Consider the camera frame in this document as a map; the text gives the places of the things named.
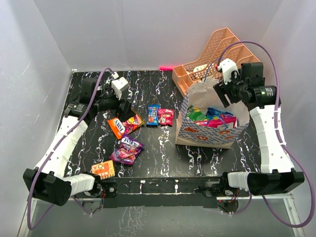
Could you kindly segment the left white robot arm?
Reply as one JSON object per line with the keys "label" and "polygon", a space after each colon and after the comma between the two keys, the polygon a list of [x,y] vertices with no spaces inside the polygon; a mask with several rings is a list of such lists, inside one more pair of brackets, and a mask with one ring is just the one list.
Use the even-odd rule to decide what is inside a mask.
{"label": "left white robot arm", "polygon": [[114,110],[126,115],[130,105],[126,99],[128,81],[121,77],[101,86],[98,78],[84,79],[77,97],[66,107],[59,130],[42,159],[33,169],[27,168],[23,180],[29,190],[28,201],[37,198],[57,206],[63,206],[70,197],[88,193],[91,197],[101,194],[101,178],[84,172],[65,177],[64,171],[78,141],[97,114]]}

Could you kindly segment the magenta snack bag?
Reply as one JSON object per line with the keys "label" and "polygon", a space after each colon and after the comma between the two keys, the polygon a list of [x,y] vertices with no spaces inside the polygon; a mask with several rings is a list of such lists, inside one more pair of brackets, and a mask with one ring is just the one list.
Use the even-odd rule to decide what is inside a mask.
{"label": "magenta snack bag", "polygon": [[224,119],[210,119],[206,121],[195,121],[195,124],[205,127],[213,127],[220,129],[231,129],[236,128],[237,126],[237,118],[224,118]]}

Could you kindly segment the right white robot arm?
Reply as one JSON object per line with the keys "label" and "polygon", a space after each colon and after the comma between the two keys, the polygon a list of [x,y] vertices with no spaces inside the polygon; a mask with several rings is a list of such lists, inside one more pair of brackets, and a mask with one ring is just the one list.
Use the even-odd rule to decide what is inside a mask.
{"label": "right white robot arm", "polygon": [[226,196],[233,195],[238,189],[252,195],[285,194],[305,181],[302,172],[295,171],[294,165],[280,142],[276,132],[282,133],[282,127],[275,128],[275,109],[277,88],[266,86],[261,62],[243,63],[240,68],[231,59],[220,62],[217,70],[223,74],[223,80],[214,85],[214,90],[228,107],[242,102],[252,118],[261,152],[261,168],[254,172],[224,172],[220,178],[218,190]]}

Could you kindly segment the purple Fox's berries candy bag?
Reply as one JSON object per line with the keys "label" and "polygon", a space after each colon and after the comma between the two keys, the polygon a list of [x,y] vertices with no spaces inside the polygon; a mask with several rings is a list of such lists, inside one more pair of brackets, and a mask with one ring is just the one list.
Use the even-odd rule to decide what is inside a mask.
{"label": "purple Fox's berries candy bag", "polygon": [[109,159],[115,162],[133,165],[143,147],[143,143],[124,134],[120,140],[119,148],[112,152]]}

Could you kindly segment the blue checkered paper bag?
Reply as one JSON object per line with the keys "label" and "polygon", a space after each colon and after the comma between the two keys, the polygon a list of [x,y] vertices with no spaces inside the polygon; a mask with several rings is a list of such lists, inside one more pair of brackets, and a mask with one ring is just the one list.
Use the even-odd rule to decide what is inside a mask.
{"label": "blue checkered paper bag", "polygon": [[177,145],[228,149],[247,128],[247,107],[238,102],[225,108],[213,88],[218,82],[208,77],[189,87],[176,120]]}

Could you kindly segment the blue M&M's packet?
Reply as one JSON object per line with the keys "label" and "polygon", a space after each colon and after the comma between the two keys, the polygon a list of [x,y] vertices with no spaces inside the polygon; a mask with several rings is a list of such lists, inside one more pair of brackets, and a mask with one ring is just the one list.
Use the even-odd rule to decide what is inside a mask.
{"label": "blue M&M's packet", "polygon": [[152,104],[148,106],[148,121],[146,125],[157,126],[158,125],[158,109],[160,105]]}

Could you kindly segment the blue snack bag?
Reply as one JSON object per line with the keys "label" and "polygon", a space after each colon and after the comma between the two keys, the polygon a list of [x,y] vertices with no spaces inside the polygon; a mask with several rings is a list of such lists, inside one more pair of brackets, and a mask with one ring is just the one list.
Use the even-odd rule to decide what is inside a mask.
{"label": "blue snack bag", "polygon": [[226,118],[232,118],[234,115],[229,112],[223,112],[221,110],[215,109],[213,107],[209,107],[207,109],[206,115],[208,119],[226,119]]}

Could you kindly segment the green Fox's candy bag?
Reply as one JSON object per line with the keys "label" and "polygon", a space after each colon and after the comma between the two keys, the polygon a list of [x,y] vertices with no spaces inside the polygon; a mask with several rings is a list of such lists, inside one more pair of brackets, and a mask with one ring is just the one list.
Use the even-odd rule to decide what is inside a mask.
{"label": "green Fox's candy bag", "polygon": [[186,111],[186,116],[192,121],[206,121],[207,117],[198,108],[193,105],[189,106]]}

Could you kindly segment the orange Fox's fruits candy bag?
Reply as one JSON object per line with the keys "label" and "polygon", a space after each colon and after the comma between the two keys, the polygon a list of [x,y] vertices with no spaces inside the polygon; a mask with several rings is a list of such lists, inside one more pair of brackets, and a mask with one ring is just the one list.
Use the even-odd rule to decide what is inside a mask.
{"label": "orange Fox's fruits candy bag", "polygon": [[141,117],[136,114],[135,116],[129,118],[126,121],[120,121],[118,118],[113,118],[107,121],[112,132],[116,136],[117,139],[121,139],[123,135],[128,135],[140,126],[144,124],[144,121]]}

